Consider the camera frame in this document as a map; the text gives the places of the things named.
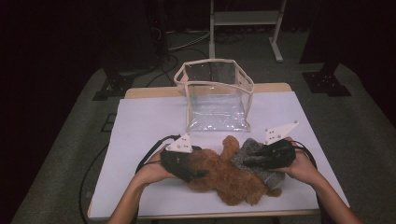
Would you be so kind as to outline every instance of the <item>floor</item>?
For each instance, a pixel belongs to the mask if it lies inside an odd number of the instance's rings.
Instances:
[[[302,73],[322,64],[299,64],[308,32],[281,32],[277,63],[268,43],[271,32],[227,35],[218,43],[218,58],[234,59],[256,83],[287,82],[336,174],[351,209],[364,223],[396,219],[396,131],[365,91],[358,76],[340,64],[335,75],[351,96],[312,93]],[[170,34],[169,46],[181,46],[202,34]],[[208,55],[207,42],[171,53],[162,69],[138,77],[133,88],[170,86],[183,62]],[[104,223],[88,220],[86,212],[106,155],[106,144],[121,96],[94,101],[106,81],[102,69],[92,74],[58,135],[35,183],[12,223]],[[268,217],[160,220],[160,223],[272,223]],[[139,223],[150,223],[140,220]],[[319,223],[318,216],[282,217],[280,223]]]

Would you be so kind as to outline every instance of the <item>white table surface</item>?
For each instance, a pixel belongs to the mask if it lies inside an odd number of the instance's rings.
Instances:
[[[303,143],[313,154],[320,172],[329,180],[344,202],[342,191],[322,148],[293,91],[256,92],[248,114],[250,133],[190,133],[191,143],[202,148],[222,151],[222,140],[229,134],[240,145],[249,137],[264,140],[264,130],[299,121],[289,136]],[[122,193],[134,176],[137,164],[160,139],[184,134],[186,126],[185,97],[163,97],[120,100],[118,115],[110,137],[106,158],[88,211],[91,219],[106,219],[115,209]],[[229,217],[301,215],[318,211],[315,192],[306,184],[286,177],[278,198],[263,196],[257,205],[226,205],[212,190],[195,192],[179,179],[166,179],[149,185],[141,198],[139,217]]]

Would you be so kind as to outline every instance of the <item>black cable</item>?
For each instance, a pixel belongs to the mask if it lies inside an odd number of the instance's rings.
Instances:
[[[168,139],[171,139],[171,138],[172,138],[174,141],[176,141],[179,137],[180,137],[180,135],[169,135],[169,136],[166,136],[165,138],[159,140],[159,141],[148,151],[148,153],[146,154],[146,156],[139,162],[139,164],[138,164],[137,167],[136,167],[136,171],[135,171],[134,173],[136,174],[137,172],[139,172],[140,169],[142,169],[143,166],[145,166],[146,164],[148,164],[148,163],[146,163],[146,161],[151,157],[151,155],[154,153],[154,151],[156,151],[156,150],[158,149],[158,147],[159,147],[160,145],[163,144],[164,141],[166,141],[166,140],[168,140]],[[137,206],[136,212],[134,213],[134,217],[133,217],[132,222],[131,222],[132,224],[135,224],[135,223],[136,223],[138,214],[139,214],[139,205]]]
[[[165,73],[165,75],[166,75],[166,77],[168,78],[168,80],[169,80],[169,83],[171,84],[171,86],[173,87],[173,86],[175,86],[175,82],[172,80],[172,78],[169,76],[169,74],[168,74],[168,72],[169,71],[165,71],[164,69],[163,69],[163,65],[161,64],[161,71],[163,71],[163,73]]]
[[[198,49],[184,49],[184,48],[183,48],[183,49],[175,49],[175,50],[173,50],[172,52],[180,52],[180,51],[182,51],[182,50],[195,50],[195,51],[201,53],[202,55],[204,55],[205,59],[208,59],[208,58],[209,58],[209,57],[207,57],[207,55],[206,55],[203,51],[198,50]]]
[[[174,66],[172,66],[172,68],[170,68],[169,70],[167,70],[167,71],[165,71],[165,72],[162,72],[162,73],[160,73],[158,76],[154,77],[154,78],[146,85],[146,87],[149,87],[149,85],[150,85],[153,81],[155,81],[155,79],[157,79],[157,78],[159,78],[159,77],[161,77],[161,76],[167,74],[168,72],[172,71],[174,68],[177,67],[177,65],[178,65],[178,58],[175,57],[175,56],[172,55],[172,54],[170,54],[169,56],[170,56],[170,57],[173,57],[174,59],[176,59],[176,64],[175,64]]]
[[[81,203],[81,194],[82,194],[82,187],[84,186],[85,179],[87,178],[88,173],[90,172],[91,168],[97,161],[100,155],[108,148],[108,143],[100,150],[100,152],[95,156],[93,161],[91,162],[90,166],[88,167],[88,170],[85,172],[84,177],[82,178],[81,184],[79,185],[79,192],[78,192],[78,208],[79,208],[79,214],[81,215],[81,218],[84,223],[88,224],[87,219],[85,218],[84,212],[82,211],[82,203]]]
[[[244,34],[238,33],[238,35],[241,35],[241,37],[238,37],[237,35],[231,35],[227,32],[220,33],[218,35],[215,35],[215,42],[216,44],[221,45],[231,45],[245,39]]]
[[[156,162],[160,162],[160,161],[149,161],[149,162],[146,162],[145,164],[143,164],[143,166],[149,165],[149,164],[152,164],[152,163],[156,163]]]
[[[206,31],[205,33],[206,33],[205,35],[201,35],[200,37],[190,41],[187,44],[181,45],[179,47],[169,48],[168,50],[169,51],[175,51],[175,50],[178,50],[178,49],[184,49],[186,47],[201,43],[202,41],[207,40],[210,37],[210,33],[208,31]]]
[[[306,154],[306,156],[308,156],[309,160],[311,160],[311,162],[315,166],[315,168],[318,169],[317,162],[315,161],[314,156],[308,150],[308,148],[306,148],[300,142],[297,142],[297,141],[292,141],[292,142],[300,144],[302,146],[302,147],[296,147],[296,148],[301,149]],[[323,223],[323,224],[335,224],[334,220],[329,216],[329,214],[327,213],[326,209],[324,209],[323,204],[321,203],[318,195],[317,195],[317,201],[318,201],[318,207],[319,207],[319,210],[320,210],[321,223]]]

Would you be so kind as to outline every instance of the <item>clear plastic box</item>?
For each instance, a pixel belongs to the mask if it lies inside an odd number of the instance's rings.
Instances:
[[[250,132],[254,83],[234,60],[183,63],[174,81],[187,97],[187,132]]]

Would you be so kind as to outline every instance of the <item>stuffed teddy bear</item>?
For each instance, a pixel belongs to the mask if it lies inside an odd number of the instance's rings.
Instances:
[[[186,182],[190,189],[208,191],[215,189],[228,205],[242,201],[257,204],[263,195],[278,197],[281,189],[270,189],[254,173],[236,168],[232,156],[240,149],[238,140],[229,135],[223,141],[220,155],[212,149],[193,150],[183,163],[195,171],[206,171],[205,175]]]

